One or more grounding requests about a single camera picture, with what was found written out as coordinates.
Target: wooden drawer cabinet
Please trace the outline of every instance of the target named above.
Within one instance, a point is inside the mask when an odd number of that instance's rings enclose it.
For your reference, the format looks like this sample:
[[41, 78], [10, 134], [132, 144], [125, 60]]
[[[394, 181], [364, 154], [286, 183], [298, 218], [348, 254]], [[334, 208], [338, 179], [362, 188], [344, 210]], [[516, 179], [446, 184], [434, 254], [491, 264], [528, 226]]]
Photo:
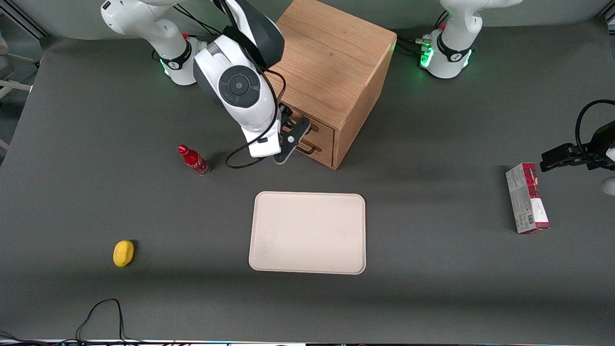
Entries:
[[277, 26], [285, 49], [272, 69], [287, 81], [282, 102], [314, 126], [299, 147], [337, 169], [380, 96], [397, 35], [316, 0], [294, 0]]

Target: red bottle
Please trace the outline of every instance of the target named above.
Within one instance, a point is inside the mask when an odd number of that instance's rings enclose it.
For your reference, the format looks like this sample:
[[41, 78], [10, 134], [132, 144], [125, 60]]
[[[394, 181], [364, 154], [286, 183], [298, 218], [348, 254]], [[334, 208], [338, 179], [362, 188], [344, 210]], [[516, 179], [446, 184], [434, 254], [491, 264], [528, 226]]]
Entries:
[[188, 149], [187, 146], [181, 144], [177, 147], [177, 152], [184, 157], [184, 162], [194, 169], [199, 175], [206, 175], [209, 173], [209, 165], [196, 151]]

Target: green led light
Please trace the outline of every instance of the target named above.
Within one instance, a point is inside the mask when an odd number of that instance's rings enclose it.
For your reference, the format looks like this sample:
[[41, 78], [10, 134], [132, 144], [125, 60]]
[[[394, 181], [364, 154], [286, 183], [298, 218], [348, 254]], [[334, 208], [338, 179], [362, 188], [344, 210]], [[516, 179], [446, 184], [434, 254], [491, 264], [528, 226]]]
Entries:
[[467, 62], [470, 60], [470, 55], [472, 55], [472, 49], [467, 53], [466, 62], [463, 63], [463, 67], [467, 66]]
[[433, 56], [434, 49], [430, 47], [425, 53], [423, 53], [423, 56], [421, 57], [421, 65], [425, 68], [428, 67]]
[[164, 68], [164, 74], [166, 74], [168, 76], [169, 75], [169, 71], [167, 71], [167, 66], [164, 65], [164, 62], [162, 62], [162, 59], [160, 59], [160, 64]]

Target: red and white box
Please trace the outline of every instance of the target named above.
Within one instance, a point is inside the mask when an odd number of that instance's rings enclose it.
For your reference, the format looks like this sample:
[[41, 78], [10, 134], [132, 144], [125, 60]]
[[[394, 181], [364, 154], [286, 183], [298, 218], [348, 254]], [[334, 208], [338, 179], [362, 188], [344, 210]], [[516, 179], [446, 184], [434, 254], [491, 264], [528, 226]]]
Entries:
[[508, 191], [515, 212], [517, 233], [527, 235], [550, 228], [547, 213], [538, 193], [535, 163], [521, 163], [506, 172]]

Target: white tray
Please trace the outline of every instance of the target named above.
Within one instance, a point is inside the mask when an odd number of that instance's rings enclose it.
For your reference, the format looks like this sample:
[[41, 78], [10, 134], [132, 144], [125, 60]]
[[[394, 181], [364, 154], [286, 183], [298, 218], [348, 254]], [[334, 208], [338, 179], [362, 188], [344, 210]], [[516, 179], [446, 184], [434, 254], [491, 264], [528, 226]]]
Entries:
[[345, 193], [259, 193], [250, 266], [270, 272], [361, 274], [365, 200]]

